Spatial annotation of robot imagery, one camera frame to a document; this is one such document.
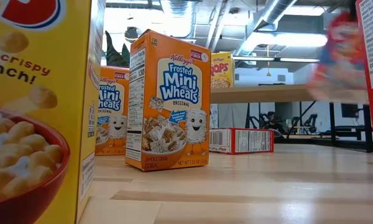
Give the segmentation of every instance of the yellow cereal box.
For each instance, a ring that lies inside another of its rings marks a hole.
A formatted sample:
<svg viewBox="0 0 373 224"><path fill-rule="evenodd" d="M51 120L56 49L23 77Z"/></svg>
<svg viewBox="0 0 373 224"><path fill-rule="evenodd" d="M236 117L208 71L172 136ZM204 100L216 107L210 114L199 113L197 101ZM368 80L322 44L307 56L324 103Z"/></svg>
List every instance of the yellow cereal box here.
<svg viewBox="0 0 373 224"><path fill-rule="evenodd" d="M211 54L211 87L227 88L234 85L235 62L231 52Z"/></svg>
<svg viewBox="0 0 373 224"><path fill-rule="evenodd" d="M104 0L0 1L0 224L76 223L91 192Z"/></svg>
<svg viewBox="0 0 373 224"><path fill-rule="evenodd" d="M147 30L131 45L126 163L142 170L208 163L210 51Z"/></svg>
<svg viewBox="0 0 373 224"><path fill-rule="evenodd" d="M129 69L102 67L95 155L126 154Z"/></svg>

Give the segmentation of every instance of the pipe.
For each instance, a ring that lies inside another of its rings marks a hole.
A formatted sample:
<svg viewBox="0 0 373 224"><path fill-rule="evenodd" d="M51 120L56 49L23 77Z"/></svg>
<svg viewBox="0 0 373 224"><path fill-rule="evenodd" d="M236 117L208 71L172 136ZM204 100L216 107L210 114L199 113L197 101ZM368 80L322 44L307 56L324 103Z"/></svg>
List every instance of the pipe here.
<svg viewBox="0 0 373 224"><path fill-rule="evenodd" d="M210 46L211 39L213 38L213 34L217 26L218 16L219 16L219 13L221 12L221 6L223 6L223 1L217 0L217 5L215 7L216 13L214 14L213 20L211 21L209 34L207 36L207 41L206 41L206 48Z"/></svg>
<svg viewBox="0 0 373 224"><path fill-rule="evenodd" d="M292 7L296 1L297 0L268 0L263 10L254 14L253 22L247 25L253 32L246 34L248 35L246 40L235 50L234 55L250 55L257 45L262 44L260 43L260 39L265 38L263 34L257 31L268 25L273 25L271 29L276 31L278 21L283 17L286 10Z"/></svg>
<svg viewBox="0 0 373 224"><path fill-rule="evenodd" d="M214 52L214 50L216 50L216 46L217 46L217 43L218 43L219 36L223 32L224 23L225 23L225 19L224 18L228 15L229 10L231 9L232 2L233 1L230 1L230 0L226 1L226 5L225 5L223 16L221 17L221 20L219 21L219 24L218 24L218 27L217 27L216 36L214 38L213 44L210 47L210 51L211 52Z"/></svg>
<svg viewBox="0 0 373 224"><path fill-rule="evenodd" d="M193 33L193 13L195 2L181 0L162 0L163 12L168 15L171 25L171 35L186 38Z"/></svg>

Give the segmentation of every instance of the wooden floor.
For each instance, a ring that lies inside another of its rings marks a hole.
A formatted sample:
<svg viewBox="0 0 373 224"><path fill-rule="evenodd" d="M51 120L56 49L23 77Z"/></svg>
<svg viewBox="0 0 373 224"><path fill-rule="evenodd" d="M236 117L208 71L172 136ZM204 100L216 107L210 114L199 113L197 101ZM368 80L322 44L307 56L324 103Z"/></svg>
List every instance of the wooden floor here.
<svg viewBox="0 0 373 224"><path fill-rule="evenodd" d="M373 154L278 144L146 173L97 157L93 190L81 224L373 223Z"/></svg>

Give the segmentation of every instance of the cereal image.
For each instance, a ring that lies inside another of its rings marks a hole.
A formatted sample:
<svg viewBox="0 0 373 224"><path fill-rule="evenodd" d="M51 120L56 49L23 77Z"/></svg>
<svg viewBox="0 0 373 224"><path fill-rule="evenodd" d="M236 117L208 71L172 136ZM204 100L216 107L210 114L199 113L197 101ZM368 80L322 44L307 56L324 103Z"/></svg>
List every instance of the cereal image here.
<svg viewBox="0 0 373 224"><path fill-rule="evenodd" d="M110 138L125 138L127 133L127 117L123 115L110 116L108 130Z"/></svg>
<svg viewBox="0 0 373 224"><path fill-rule="evenodd" d="M109 136L96 139L109 124L97 118L105 7L0 1L0 224L78 223L83 213L96 141ZM110 86L107 96L101 105L122 111Z"/></svg>
<svg viewBox="0 0 373 224"><path fill-rule="evenodd" d="M0 114L0 124L9 121ZM28 121L0 129L0 201L46 182L61 167L64 150L35 132Z"/></svg>
<svg viewBox="0 0 373 224"><path fill-rule="evenodd" d="M208 163L210 61L208 49L151 30L132 43L127 164L163 170Z"/></svg>
<svg viewBox="0 0 373 224"><path fill-rule="evenodd" d="M234 63L231 52L211 54L211 88L233 87Z"/></svg>
<svg viewBox="0 0 373 224"><path fill-rule="evenodd" d="M10 32L1 37L0 50L7 53L19 53L27 48L29 40L19 31Z"/></svg>
<svg viewBox="0 0 373 224"><path fill-rule="evenodd" d="M126 153L128 78L128 68L101 68L98 127L103 135L97 136L96 155L123 156Z"/></svg>

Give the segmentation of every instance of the exposed ductwork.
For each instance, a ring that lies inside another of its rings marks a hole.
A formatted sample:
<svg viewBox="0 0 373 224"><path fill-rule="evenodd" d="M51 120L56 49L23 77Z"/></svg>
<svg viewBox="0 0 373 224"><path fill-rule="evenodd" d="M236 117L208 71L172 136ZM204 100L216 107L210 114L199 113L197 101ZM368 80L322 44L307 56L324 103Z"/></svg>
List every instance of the exposed ductwork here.
<svg viewBox="0 0 373 224"><path fill-rule="evenodd" d="M285 14L285 11L292 7L297 0L268 0L265 7L254 13L253 20L246 25L246 39L242 42L234 55L248 56L265 38L258 30L276 31L278 22Z"/></svg>
<svg viewBox="0 0 373 224"><path fill-rule="evenodd" d="M161 0L163 12L168 15L169 34L174 37L186 38L193 33L195 19L195 2L182 0Z"/></svg>

